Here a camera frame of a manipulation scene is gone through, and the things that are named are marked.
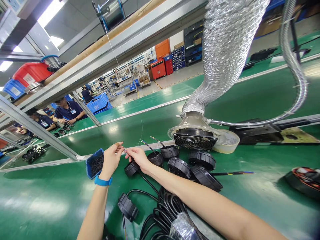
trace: hand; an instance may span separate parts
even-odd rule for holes
[[[71,120],[67,120],[67,124],[73,124],[75,123],[77,120],[74,118],[74,119],[71,119]]]
[[[122,144],[123,142],[115,143],[104,151],[103,167],[99,176],[100,179],[108,181],[117,169],[121,153],[124,151]]]
[[[127,149],[127,155],[125,158],[129,158],[129,162],[131,162],[132,158],[134,158],[134,161],[140,166],[143,173],[147,173],[148,169],[153,166],[141,148],[134,147]]]
[[[59,123],[65,123],[65,122],[66,122],[66,120],[65,120],[64,118],[62,118],[62,119],[57,119],[57,120],[58,120]]]

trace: worker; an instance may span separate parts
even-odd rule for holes
[[[86,89],[86,87],[82,87],[81,89],[82,89],[81,95],[83,96],[84,101],[85,101],[86,103],[90,102],[90,101],[93,99],[92,93],[90,93],[90,92]]]
[[[57,108],[53,116],[54,122],[73,124],[76,121],[87,118],[88,116],[75,101],[67,101],[64,97],[55,101]]]
[[[124,151],[122,144],[123,142],[116,143],[104,151],[104,162],[102,171],[98,176],[99,181],[93,192],[77,240],[102,239],[109,188],[108,181],[118,167],[120,156]],[[177,195],[191,210],[226,239],[286,239],[266,222],[221,194],[152,164],[141,148],[127,149],[126,153],[125,158],[129,159],[129,162],[134,158],[144,174],[154,178],[166,190]]]
[[[32,120],[37,122],[41,127],[46,129],[48,132],[57,128],[51,118],[46,115],[42,115],[37,113],[34,109],[31,109],[26,112],[27,115],[30,116]]]

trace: red container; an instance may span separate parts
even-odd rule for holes
[[[164,66],[164,60],[160,58],[157,62],[151,65],[153,79],[160,78],[166,75],[166,68]]]
[[[25,63],[13,75],[13,79],[18,80],[23,86],[28,87],[34,82],[42,82],[53,72],[47,70],[45,63]]]
[[[165,65],[166,65],[166,73],[167,73],[167,75],[170,75],[171,73],[173,73],[172,59],[169,59],[169,60],[165,61]]]

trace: orange cabinet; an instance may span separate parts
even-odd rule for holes
[[[169,38],[164,40],[163,42],[155,45],[157,59],[164,57],[167,54],[170,54],[170,42]]]

